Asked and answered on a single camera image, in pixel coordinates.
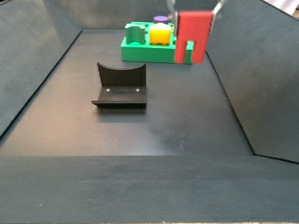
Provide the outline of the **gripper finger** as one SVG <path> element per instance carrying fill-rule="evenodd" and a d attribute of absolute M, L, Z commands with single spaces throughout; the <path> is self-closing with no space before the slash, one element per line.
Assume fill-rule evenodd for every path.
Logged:
<path fill-rule="evenodd" d="M 177 11 L 174 10 L 174 0 L 165 0 L 166 3 L 166 8 L 169 11 L 168 19 L 172 21 L 172 34 L 177 33 L 177 18 L 178 14 Z"/>
<path fill-rule="evenodd" d="M 216 6 L 214 6 L 214 8 L 213 8 L 213 10 L 212 10 L 212 21 L 213 21 L 213 20 L 216 19 L 216 17 L 217 17 L 217 14 L 218 14 L 218 11 L 220 11 L 220 8 L 221 8 L 224 2 L 225 2 L 225 0 L 218 0 L 218 1 L 217 1 L 217 4 L 216 4 Z"/>

